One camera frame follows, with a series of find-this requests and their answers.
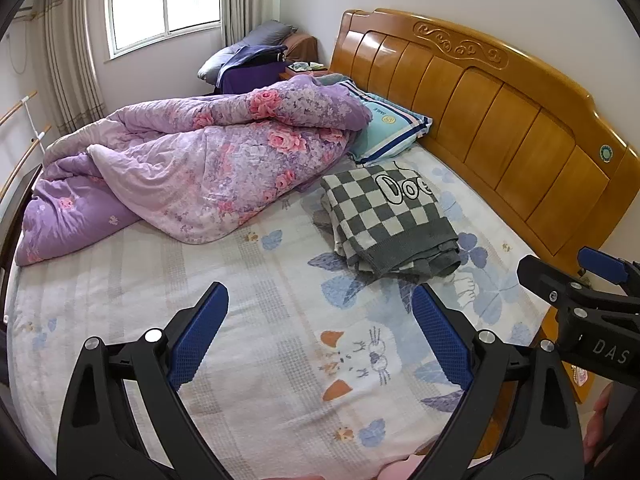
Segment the finger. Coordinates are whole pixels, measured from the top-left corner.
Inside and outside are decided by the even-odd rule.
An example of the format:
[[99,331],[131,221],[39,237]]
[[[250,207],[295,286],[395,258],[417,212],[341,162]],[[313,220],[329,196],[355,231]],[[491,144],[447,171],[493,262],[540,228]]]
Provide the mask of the finger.
[[607,384],[606,388],[602,391],[598,400],[596,400],[593,405],[594,412],[602,412],[609,405],[609,400],[611,398],[611,391],[613,389],[613,383]]
[[406,460],[393,462],[378,474],[378,480],[406,480],[422,463],[423,456],[409,455]]
[[597,446],[604,434],[604,417],[601,413],[594,413],[587,424],[586,443],[587,446]]
[[593,456],[596,453],[596,449],[594,447],[584,446],[584,463],[588,464],[593,460]]

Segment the bed sheet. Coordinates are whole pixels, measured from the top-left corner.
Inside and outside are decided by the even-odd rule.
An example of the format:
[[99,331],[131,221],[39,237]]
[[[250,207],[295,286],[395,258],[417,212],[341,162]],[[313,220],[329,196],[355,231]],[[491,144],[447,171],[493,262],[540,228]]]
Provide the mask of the bed sheet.
[[[430,181],[460,234],[462,265],[430,283],[478,328],[528,344],[548,306],[515,269],[531,253],[488,205],[433,155],[396,158]],[[333,171],[353,167],[343,160]],[[141,221],[92,247],[24,268],[9,309],[10,375],[28,441],[54,468],[66,386],[86,338],[137,339],[192,306],[209,284],[229,312],[180,397],[238,480],[322,474],[366,480],[440,433],[461,393],[411,313],[415,283],[372,280],[332,253],[316,182],[210,244],[181,244]],[[128,384],[153,458],[167,463]]]

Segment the purple floral comforter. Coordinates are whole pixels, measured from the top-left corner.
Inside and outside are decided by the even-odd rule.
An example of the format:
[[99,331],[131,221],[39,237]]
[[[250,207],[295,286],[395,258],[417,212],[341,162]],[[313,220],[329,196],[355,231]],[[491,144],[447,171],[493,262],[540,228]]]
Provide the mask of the purple floral comforter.
[[370,120],[346,88],[306,75],[121,108],[47,149],[16,262],[68,254],[139,218],[182,242],[217,240],[333,164]]

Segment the blue gripper pad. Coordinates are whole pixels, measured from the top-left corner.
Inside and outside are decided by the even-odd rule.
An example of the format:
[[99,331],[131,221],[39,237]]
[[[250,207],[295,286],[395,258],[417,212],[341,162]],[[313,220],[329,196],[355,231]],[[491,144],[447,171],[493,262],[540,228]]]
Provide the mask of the blue gripper pad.
[[467,390],[473,380],[468,349],[453,329],[443,311],[423,286],[412,297],[415,320],[429,342],[447,379]]
[[583,247],[578,251],[578,264],[614,285],[626,283],[629,279],[623,262],[590,247]]
[[192,381],[196,375],[207,349],[225,319],[228,304],[228,291],[224,285],[218,284],[174,345],[167,379],[176,392],[182,384]]

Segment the towel rack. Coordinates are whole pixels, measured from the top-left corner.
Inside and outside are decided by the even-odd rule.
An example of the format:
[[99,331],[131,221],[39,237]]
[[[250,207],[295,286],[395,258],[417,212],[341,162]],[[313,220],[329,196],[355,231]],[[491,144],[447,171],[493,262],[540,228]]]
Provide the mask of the towel rack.
[[38,132],[38,130],[36,129],[35,124],[33,123],[33,118],[31,117],[31,113],[29,111],[29,107],[27,106],[27,101],[29,99],[33,99],[37,94],[38,94],[38,91],[34,90],[29,95],[23,97],[14,106],[12,106],[11,109],[2,116],[2,118],[0,118],[0,126],[2,126],[5,122],[7,122],[9,120],[9,118],[13,114],[15,114],[18,110],[20,110],[20,108],[24,107],[25,111],[27,112],[27,117],[29,118],[29,122],[31,123],[31,127],[32,127],[33,133],[34,133],[34,137],[33,137],[33,139],[31,139],[31,143],[30,143],[29,147],[25,150],[24,154],[21,156],[21,158],[18,161],[18,163],[12,169],[12,172],[9,174],[9,178],[6,180],[6,182],[2,186],[2,189],[0,190],[0,202],[2,202],[2,200],[4,199],[5,195],[9,191],[9,187],[11,186],[11,184],[14,181],[15,177],[18,175],[18,173],[20,172],[20,170],[24,166],[24,163],[27,162],[27,159],[29,158],[31,153],[33,153],[33,150],[35,150],[36,147],[39,146],[40,149],[42,150],[42,153],[44,154],[44,152],[45,152],[44,146],[42,145],[42,138],[51,129],[51,124],[47,124],[47,126],[45,126],[44,130],[42,130],[41,132]]

